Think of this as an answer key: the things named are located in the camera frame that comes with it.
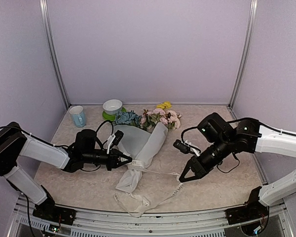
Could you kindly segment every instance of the table surface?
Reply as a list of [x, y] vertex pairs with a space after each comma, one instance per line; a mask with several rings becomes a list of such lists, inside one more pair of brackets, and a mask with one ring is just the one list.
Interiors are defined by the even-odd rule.
[[[143, 109], [153, 109], [152, 105], [125, 105], [127, 111], [134, 110], [141, 114]], [[160, 152], [153, 158], [148, 169], [164, 173], [181, 173], [191, 155], [184, 155], [175, 149], [172, 144], [180, 138], [181, 132], [191, 126], [196, 126], [207, 115], [217, 112], [225, 120], [232, 120], [226, 106], [199, 106], [199, 105], [174, 105], [173, 110], [183, 115], [182, 126], [177, 130], [170, 130]], [[89, 128], [96, 129], [104, 120], [102, 106], [84, 106], [87, 125], [84, 128], [74, 126], [67, 112], [59, 125], [52, 142], [57, 145], [70, 145], [75, 140], [77, 132]], [[101, 128], [98, 136], [105, 141], [111, 132], [109, 125]], [[209, 143], [197, 130], [185, 134], [185, 138], [196, 144], [202, 151]], [[147, 212], [183, 212], [214, 209], [242, 204], [248, 200], [252, 189], [261, 185], [261, 181], [251, 154], [237, 155], [241, 163], [239, 167], [228, 174], [221, 173], [214, 168], [201, 180], [187, 182], [180, 193], [167, 203]], [[221, 165], [222, 170], [229, 170], [237, 161], [228, 156]], [[85, 169], [93, 169], [92, 165], [85, 165]], [[35, 180], [42, 184], [55, 199], [56, 203], [88, 208], [93, 210], [120, 211], [123, 210], [115, 202], [113, 195], [119, 194], [121, 201], [129, 210], [134, 210], [141, 202], [136, 201], [125, 193], [115, 189], [126, 166], [113, 171], [101, 167], [95, 172], [77, 171], [66, 173], [49, 164], [41, 163], [36, 173]], [[135, 195], [144, 195], [150, 201], [160, 201], [171, 194], [177, 182], [175, 176], [143, 173]]]

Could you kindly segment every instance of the mug handle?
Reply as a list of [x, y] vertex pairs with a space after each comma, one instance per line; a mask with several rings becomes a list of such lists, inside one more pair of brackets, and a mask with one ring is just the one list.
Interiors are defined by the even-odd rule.
[[82, 119], [81, 115], [78, 115], [78, 119], [80, 121], [80, 125], [83, 125], [83, 119]]

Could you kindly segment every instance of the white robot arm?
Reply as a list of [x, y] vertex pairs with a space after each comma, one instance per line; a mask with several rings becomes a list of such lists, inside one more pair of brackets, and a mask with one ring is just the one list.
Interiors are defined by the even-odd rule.
[[[276, 132], [264, 126], [260, 126], [256, 152], [275, 153], [296, 158], [296, 136], [285, 130], [277, 129]], [[285, 177], [271, 183], [263, 185], [259, 192], [259, 202], [264, 206], [272, 205], [274, 202], [296, 192], [296, 169]]]
[[12, 122], [0, 131], [0, 176], [35, 203], [34, 216], [58, 222], [61, 215], [61, 223], [72, 225], [75, 211], [55, 206], [48, 191], [22, 169], [17, 158], [23, 156], [36, 159], [70, 173], [82, 169], [85, 163], [106, 165], [107, 170], [112, 170], [132, 161], [129, 156], [111, 148], [122, 137], [121, 131], [111, 134], [108, 147], [104, 149], [97, 132], [85, 129], [76, 135], [75, 142], [70, 146], [55, 147]]
[[[235, 128], [230, 125], [234, 122], [239, 122]], [[183, 131], [182, 140], [173, 144], [184, 154], [192, 153], [192, 147], [183, 138], [184, 133], [191, 129], [198, 129], [213, 144], [201, 154], [192, 156], [182, 172], [181, 182], [201, 179], [229, 154], [233, 154], [236, 159], [236, 154], [240, 152], [275, 153], [296, 158], [295, 132], [276, 129], [253, 118], [226, 122], [217, 113], [208, 115], [197, 127]], [[185, 177], [190, 170], [194, 176]], [[227, 209], [228, 222], [236, 224], [260, 218], [262, 214], [267, 216], [268, 206], [295, 192], [296, 169], [274, 183], [253, 189], [244, 206]]]

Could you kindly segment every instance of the white ribbon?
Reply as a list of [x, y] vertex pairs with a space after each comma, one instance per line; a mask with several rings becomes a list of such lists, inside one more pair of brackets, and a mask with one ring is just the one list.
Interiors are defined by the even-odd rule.
[[[144, 168], [144, 163], [141, 160], [133, 160], [130, 164], [128, 164], [129, 169], [134, 169], [141, 172], [147, 172], [147, 173], [154, 173], [154, 174], [166, 174], [166, 175], [175, 175], [177, 177], [177, 181], [179, 182], [180, 175], [178, 173], [162, 173], [158, 171], [148, 170]], [[127, 213], [129, 213], [133, 217], [141, 217], [147, 210], [156, 208], [159, 205], [164, 204], [165, 201], [175, 197], [183, 188], [183, 183], [179, 183], [179, 185], [176, 187], [176, 189], [168, 196], [166, 196], [162, 201], [156, 202], [156, 203], [150, 203], [149, 200], [143, 196], [143, 195], [133, 195], [132, 193], [126, 193], [128, 196], [130, 196], [133, 199], [136, 199], [138, 201], [142, 201], [142, 205], [139, 205], [133, 212], [129, 211], [122, 201], [120, 200], [117, 193], [114, 194], [114, 199], [117, 202], [117, 204]]]

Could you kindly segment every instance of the white bowl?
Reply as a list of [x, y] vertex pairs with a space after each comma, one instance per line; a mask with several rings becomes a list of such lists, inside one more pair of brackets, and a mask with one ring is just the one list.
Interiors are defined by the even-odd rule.
[[108, 115], [116, 115], [123, 108], [120, 100], [108, 100], [103, 104], [103, 109]]

